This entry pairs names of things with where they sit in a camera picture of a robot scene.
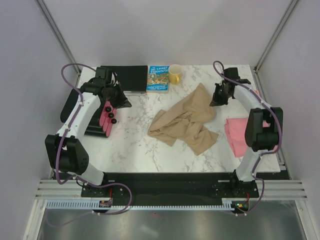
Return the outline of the black pink drawer unit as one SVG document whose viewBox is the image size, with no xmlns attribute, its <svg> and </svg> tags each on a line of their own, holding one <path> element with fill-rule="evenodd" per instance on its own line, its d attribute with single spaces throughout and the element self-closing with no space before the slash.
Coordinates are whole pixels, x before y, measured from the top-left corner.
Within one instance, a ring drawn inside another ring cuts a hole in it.
<svg viewBox="0 0 320 240">
<path fill-rule="evenodd" d="M 56 134 L 61 137 L 68 129 L 67 138 L 81 140 L 85 134 L 108 138 L 117 123 L 117 109 L 108 101 L 102 103 L 93 93 L 84 92 L 82 95 L 83 101 L 75 90 L 70 92 L 60 114 L 63 126 Z"/>
</svg>

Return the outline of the beige t shirt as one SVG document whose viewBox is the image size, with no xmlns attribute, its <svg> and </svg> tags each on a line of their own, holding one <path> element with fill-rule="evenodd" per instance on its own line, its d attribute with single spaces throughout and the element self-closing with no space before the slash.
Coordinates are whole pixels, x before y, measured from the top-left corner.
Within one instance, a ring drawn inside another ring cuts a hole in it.
<svg viewBox="0 0 320 240">
<path fill-rule="evenodd" d="M 160 110 L 148 129 L 148 135 L 170 147 L 177 139 L 182 140 L 196 156 L 202 154 L 217 142 L 219 136 L 204 126 L 217 115 L 210 103 L 210 94 L 200 83 L 169 110 Z"/>
</svg>

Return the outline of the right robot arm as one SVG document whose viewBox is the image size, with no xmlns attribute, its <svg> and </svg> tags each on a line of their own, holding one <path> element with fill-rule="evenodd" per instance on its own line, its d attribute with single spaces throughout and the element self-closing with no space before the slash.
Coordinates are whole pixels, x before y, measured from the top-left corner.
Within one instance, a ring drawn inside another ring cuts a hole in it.
<svg viewBox="0 0 320 240">
<path fill-rule="evenodd" d="M 248 112 L 248 120 L 244 131 L 247 150 L 240 165 L 235 170 L 237 179 L 229 184 L 229 191 L 235 197 L 242 196 L 247 191 L 245 182 L 255 180 L 256 168 L 265 155 L 277 153 L 283 138 L 283 110 L 265 102 L 252 88 L 248 79 L 241 79 L 236 67 L 222 68 L 220 61 L 213 62 L 213 69 L 222 78 L 215 84 L 215 90 L 210 103 L 211 107 L 227 105 L 229 99 L 238 100 Z"/>
</svg>

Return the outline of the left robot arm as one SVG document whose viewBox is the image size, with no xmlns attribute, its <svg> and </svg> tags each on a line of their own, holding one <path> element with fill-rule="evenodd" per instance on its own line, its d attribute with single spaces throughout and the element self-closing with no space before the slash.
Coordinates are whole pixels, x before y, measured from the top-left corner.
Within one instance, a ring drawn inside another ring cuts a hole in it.
<svg viewBox="0 0 320 240">
<path fill-rule="evenodd" d="M 92 186 L 99 197 L 106 196 L 110 185 L 104 181 L 104 173 L 90 163 L 89 154 L 81 139 L 100 106 L 109 102 L 112 109 L 130 108 L 132 104 L 125 96 L 118 74 L 106 67 L 94 69 L 95 76 L 80 88 L 71 83 L 69 86 L 78 94 L 75 105 L 63 126 L 54 135 L 47 135 L 45 147 L 51 168 L 60 185 L 66 183 L 60 179 L 60 172 L 70 174 Z"/>
</svg>

